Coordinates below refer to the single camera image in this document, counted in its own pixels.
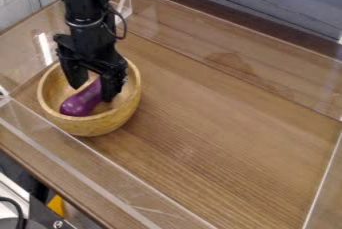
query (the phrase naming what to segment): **bowl rim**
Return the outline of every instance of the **bowl rim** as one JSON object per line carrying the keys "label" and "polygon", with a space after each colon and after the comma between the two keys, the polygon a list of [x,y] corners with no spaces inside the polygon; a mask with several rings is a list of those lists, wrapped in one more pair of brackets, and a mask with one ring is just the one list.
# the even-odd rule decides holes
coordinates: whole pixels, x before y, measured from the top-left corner
{"label": "bowl rim", "polygon": [[52,67],[44,73],[42,77],[38,81],[38,85],[37,85],[37,101],[38,101],[44,111],[48,112],[53,117],[56,117],[58,119],[73,121],[73,122],[74,121],[81,122],[81,121],[96,120],[102,117],[106,117],[108,115],[114,114],[116,111],[120,110],[124,106],[129,105],[132,99],[136,97],[136,95],[140,94],[141,79],[140,79],[140,72],[139,72],[136,65],[129,61],[129,59],[127,59],[127,58],[124,58],[124,59],[128,62],[128,68],[131,68],[131,70],[133,71],[133,75],[135,75],[135,79],[136,79],[133,94],[131,95],[131,98],[127,100],[127,102],[124,102],[119,107],[116,107],[114,109],[112,109],[109,111],[105,111],[100,114],[94,114],[90,116],[84,116],[84,117],[74,117],[74,116],[64,115],[64,114],[56,112],[45,102],[45,99],[42,97],[42,87],[44,87],[44,83],[45,83],[46,77],[49,76],[50,72],[54,71],[60,67],[60,62],[57,62],[54,65],[52,65]]}

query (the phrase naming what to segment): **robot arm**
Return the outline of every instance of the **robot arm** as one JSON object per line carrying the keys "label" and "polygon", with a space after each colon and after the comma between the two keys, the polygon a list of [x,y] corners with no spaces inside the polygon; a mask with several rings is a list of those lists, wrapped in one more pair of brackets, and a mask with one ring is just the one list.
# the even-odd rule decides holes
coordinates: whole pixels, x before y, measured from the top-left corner
{"label": "robot arm", "polygon": [[101,99],[120,93],[127,61],[114,49],[114,16],[109,0],[62,0],[70,35],[56,34],[57,56],[69,85],[77,89],[88,80],[88,70],[100,76]]}

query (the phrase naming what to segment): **wooden table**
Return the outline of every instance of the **wooden table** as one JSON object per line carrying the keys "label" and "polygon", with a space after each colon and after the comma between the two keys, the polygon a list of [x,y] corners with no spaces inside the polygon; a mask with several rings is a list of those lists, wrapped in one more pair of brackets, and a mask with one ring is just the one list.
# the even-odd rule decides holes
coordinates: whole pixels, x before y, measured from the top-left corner
{"label": "wooden table", "polygon": [[[13,103],[10,109],[20,113],[20,123],[10,109],[0,110],[4,151],[105,227],[302,228],[339,140],[340,122],[179,52],[172,40],[169,44],[169,35],[161,35],[165,19],[153,14],[171,7],[156,6],[153,11],[155,6],[144,5],[139,6],[144,13],[135,12],[129,24],[135,31],[139,24],[149,29],[149,38],[129,33],[117,46],[141,72],[141,103],[133,118],[108,135],[76,140]],[[173,18],[187,15],[185,7],[176,11]],[[143,15],[157,19],[148,28]],[[205,21],[204,14],[192,19],[193,24],[185,21],[183,29],[168,25],[169,32],[183,30],[183,38],[204,22],[213,42],[220,42],[215,29],[224,35],[221,21]],[[62,29],[57,3],[1,36],[1,66],[10,71],[14,63],[36,61],[33,57],[40,56],[32,36],[41,32],[50,36]],[[255,56],[268,46],[279,61],[288,54],[307,59],[314,56],[316,63],[310,70],[326,70],[330,58],[307,49],[237,25],[231,25],[225,34],[235,34],[236,41],[248,40]],[[181,39],[184,46],[191,47],[191,39],[204,45],[201,37]],[[232,48],[245,59],[248,46]],[[42,64],[44,59],[30,63],[34,74]],[[1,70],[0,79],[13,90],[32,73],[24,66],[13,74],[9,71]],[[12,92],[12,97],[37,114],[40,76]],[[8,130],[8,123],[24,133]],[[322,219],[320,228],[335,228],[338,218],[332,214],[335,220],[330,219],[331,214]],[[191,227],[181,226],[187,220]]]}

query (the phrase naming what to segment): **wooden bowl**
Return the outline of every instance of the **wooden bowl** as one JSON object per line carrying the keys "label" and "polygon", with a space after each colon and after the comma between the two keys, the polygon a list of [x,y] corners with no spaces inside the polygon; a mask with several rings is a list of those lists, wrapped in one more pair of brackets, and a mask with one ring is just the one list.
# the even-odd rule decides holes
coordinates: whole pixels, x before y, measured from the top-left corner
{"label": "wooden bowl", "polygon": [[128,82],[112,102],[101,102],[89,116],[62,115],[58,112],[61,103],[69,96],[81,91],[94,78],[96,75],[90,73],[86,83],[80,89],[73,90],[57,63],[45,72],[38,82],[37,100],[46,118],[60,129],[76,136],[100,136],[117,129],[132,116],[140,100],[140,73],[136,66],[128,61]]}

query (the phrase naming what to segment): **eggplant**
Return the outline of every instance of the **eggplant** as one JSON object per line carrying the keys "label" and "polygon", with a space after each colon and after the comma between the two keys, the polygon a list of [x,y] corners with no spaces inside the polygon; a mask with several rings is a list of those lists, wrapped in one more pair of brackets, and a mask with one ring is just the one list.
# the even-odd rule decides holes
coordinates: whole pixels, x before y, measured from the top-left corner
{"label": "eggplant", "polygon": [[72,95],[60,105],[60,113],[68,116],[88,116],[101,102],[101,82],[96,79],[89,86]]}

